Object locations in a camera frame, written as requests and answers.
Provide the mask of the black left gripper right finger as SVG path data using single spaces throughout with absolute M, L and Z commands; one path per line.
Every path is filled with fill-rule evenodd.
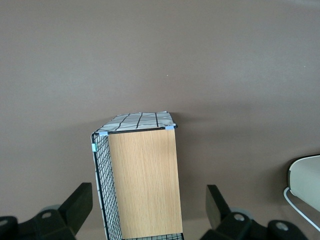
M 306 240 L 306 235 L 293 223 L 272 220 L 267 226 L 246 214 L 231 211 L 216 185 L 206 187 L 206 214 L 211 226 L 202 240 Z

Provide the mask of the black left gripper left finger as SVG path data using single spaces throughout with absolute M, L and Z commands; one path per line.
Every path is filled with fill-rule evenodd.
M 15 216 L 0 218 L 2 240 L 75 240 L 93 208 L 93 188 L 83 182 L 57 209 L 49 208 L 18 223 Z

